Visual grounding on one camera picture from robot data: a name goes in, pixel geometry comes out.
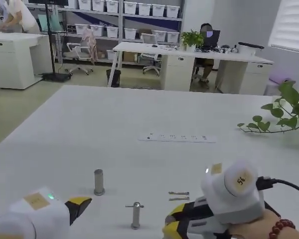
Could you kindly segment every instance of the potted plant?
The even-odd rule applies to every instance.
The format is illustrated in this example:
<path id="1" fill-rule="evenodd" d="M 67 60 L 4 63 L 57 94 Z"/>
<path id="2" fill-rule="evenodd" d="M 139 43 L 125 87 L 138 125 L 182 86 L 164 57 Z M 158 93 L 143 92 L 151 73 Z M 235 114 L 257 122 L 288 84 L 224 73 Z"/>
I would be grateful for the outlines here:
<path id="1" fill-rule="evenodd" d="M 281 97 L 274 101 L 274 104 L 267 104 L 261 108 L 270 112 L 272 116 L 277 118 L 276 128 L 270 128 L 271 122 L 264 122 L 262 116 L 254 116 L 253 122 L 244 124 L 239 123 L 237 126 L 243 132 L 257 132 L 257 133 L 278 133 L 287 132 L 299 129 L 299 92 L 293 88 L 294 82 L 285 82 L 279 86 Z M 283 104 L 289 104 L 291 110 Z"/>
<path id="2" fill-rule="evenodd" d="M 186 51 L 195 51 L 197 46 L 203 44 L 204 37 L 200 32 L 191 30 L 190 32 L 183 32 L 181 40 Z"/>

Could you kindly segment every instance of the white table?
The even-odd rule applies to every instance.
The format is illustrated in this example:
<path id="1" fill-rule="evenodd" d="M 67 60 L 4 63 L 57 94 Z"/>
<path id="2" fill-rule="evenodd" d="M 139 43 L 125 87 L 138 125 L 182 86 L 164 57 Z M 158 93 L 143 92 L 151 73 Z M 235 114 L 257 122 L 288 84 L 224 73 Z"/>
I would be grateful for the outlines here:
<path id="1" fill-rule="evenodd" d="M 51 71 L 47 35 L 0 32 L 0 88 L 26 89 Z"/>
<path id="2" fill-rule="evenodd" d="M 161 54 L 163 90 L 189 91 L 195 58 L 221 60 L 216 84 L 224 93 L 263 95 L 269 79 L 272 61 L 239 53 L 222 54 L 216 52 L 188 52 L 167 50 L 165 45 L 152 47 L 152 44 L 121 42 L 113 48 L 116 52 L 108 86 L 112 85 L 114 70 L 118 59 L 118 70 L 122 68 L 122 53 Z"/>
<path id="3" fill-rule="evenodd" d="M 266 96 L 64 86 L 0 144 L 0 210 L 41 186 L 65 201 L 91 196 L 71 226 L 70 239 L 161 239 L 165 216 L 182 202 L 168 191 L 202 195 L 205 167 L 249 159 L 260 175 L 299 185 L 299 144 L 286 134 L 251 135 L 236 128 L 264 114 Z M 217 143 L 143 142 L 151 131 L 205 134 Z M 94 170 L 105 194 L 94 196 Z M 265 199 L 299 229 L 299 192 L 277 185 Z M 141 227 L 130 228 L 139 201 Z"/>

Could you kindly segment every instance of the yellow label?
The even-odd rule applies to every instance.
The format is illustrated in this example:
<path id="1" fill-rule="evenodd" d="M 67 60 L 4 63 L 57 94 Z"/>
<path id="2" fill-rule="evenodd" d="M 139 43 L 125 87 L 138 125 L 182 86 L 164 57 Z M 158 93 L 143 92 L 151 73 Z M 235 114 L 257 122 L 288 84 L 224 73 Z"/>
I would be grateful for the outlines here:
<path id="1" fill-rule="evenodd" d="M 222 171 L 222 166 L 223 166 L 222 163 L 216 163 L 216 164 L 214 164 L 213 166 L 211 166 L 210 174 L 211 174 L 211 175 L 214 175 L 214 174 L 221 173 L 221 171 Z"/>
<path id="2" fill-rule="evenodd" d="M 243 192 L 253 181 L 253 176 L 248 170 L 244 170 L 235 177 L 234 185 L 238 192 Z"/>
<path id="3" fill-rule="evenodd" d="M 23 236 L 0 234 L 0 239 L 23 239 Z"/>
<path id="4" fill-rule="evenodd" d="M 50 203 L 40 193 L 34 193 L 31 195 L 25 196 L 24 199 L 35 210 L 39 210 L 41 208 L 44 208 L 44 207 L 50 205 Z"/>

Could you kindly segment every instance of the metal pin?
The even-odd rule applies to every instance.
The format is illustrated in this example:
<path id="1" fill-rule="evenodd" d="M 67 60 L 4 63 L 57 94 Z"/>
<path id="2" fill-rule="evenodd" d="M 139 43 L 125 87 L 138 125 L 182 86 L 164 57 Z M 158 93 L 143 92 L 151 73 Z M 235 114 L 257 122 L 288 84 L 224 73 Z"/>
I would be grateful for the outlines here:
<path id="1" fill-rule="evenodd" d="M 168 192 L 168 194 L 171 194 L 171 195 L 189 195 L 189 192 L 180 192 L 180 193 L 177 193 L 177 192 Z"/>
<path id="2" fill-rule="evenodd" d="M 140 227 L 140 211 L 144 205 L 141 205 L 139 202 L 135 202 L 133 205 L 125 205 L 126 208 L 133 208 L 133 220 L 131 228 L 137 230 Z"/>
<path id="3" fill-rule="evenodd" d="M 185 198 L 170 198 L 169 201 L 181 201 L 181 200 L 188 200 L 189 201 L 189 197 L 185 197 Z"/>
<path id="4" fill-rule="evenodd" d="M 97 169 L 94 171 L 95 189 L 94 194 L 96 196 L 102 196 L 105 193 L 103 186 L 103 170 Z"/>

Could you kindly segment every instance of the white chair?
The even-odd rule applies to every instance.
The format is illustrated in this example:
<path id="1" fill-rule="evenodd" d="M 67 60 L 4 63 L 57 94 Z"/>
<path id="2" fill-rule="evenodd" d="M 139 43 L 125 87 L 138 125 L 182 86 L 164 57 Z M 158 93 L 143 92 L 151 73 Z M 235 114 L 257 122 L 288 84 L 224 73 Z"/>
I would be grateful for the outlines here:
<path id="1" fill-rule="evenodd" d="M 153 35 L 153 34 L 142 33 L 141 40 L 142 40 L 143 43 L 158 45 L 157 37 L 156 37 L 156 35 Z M 143 67 L 143 74 L 145 74 L 146 71 L 155 70 L 156 73 L 157 73 L 157 76 L 160 75 L 160 67 L 157 67 L 155 65 L 156 62 L 158 62 L 158 63 L 161 62 L 161 59 L 158 58 L 158 54 L 142 53 L 141 54 L 141 58 L 144 58 L 144 59 L 147 59 L 147 60 L 151 60 L 153 62 L 152 66 L 145 66 L 145 67 Z"/>
<path id="2" fill-rule="evenodd" d="M 72 58 L 73 60 L 88 60 L 91 61 L 92 56 L 90 52 L 89 46 L 82 46 L 81 43 L 67 43 L 67 47 L 69 48 L 69 52 L 64 52 L 63 55 L 68 58 Z M 90 68 L 89 70 L 85 69 L 80 64 L 77 64 L 72 69 L 68 70 L 65 69 L 66 72 L 69 72 L 71 75 L 73 75 L 74 70 L 82 70 L 85 72 L 85 74 L 89 75 L 89 72 L 93 72 L 93 68 Z"/>

